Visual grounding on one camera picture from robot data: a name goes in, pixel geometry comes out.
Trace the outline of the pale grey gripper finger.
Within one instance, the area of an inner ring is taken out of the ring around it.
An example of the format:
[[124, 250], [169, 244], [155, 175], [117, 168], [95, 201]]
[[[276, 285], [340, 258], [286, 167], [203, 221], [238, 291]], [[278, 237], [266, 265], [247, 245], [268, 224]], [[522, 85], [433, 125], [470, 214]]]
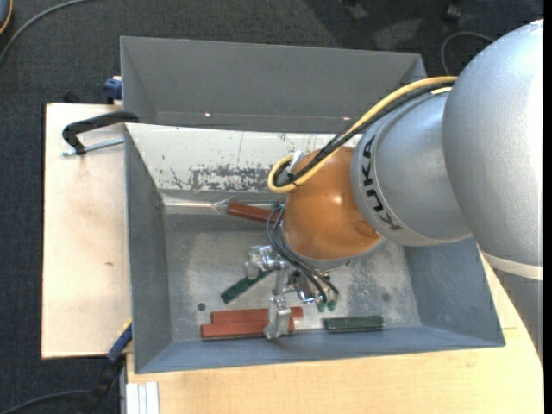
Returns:
[[248, 279], [258, 279], [260, 273], [280, 269], [284, 264], [284, 259], [276, 253], [273, 246], [255, 245], [248, 249], [245, 272]]
[[283, 296], [272, 296], [268, 305], [268, 324], [263, 328], [263, 336], [272, 340], [291, 333], [292, 309]]

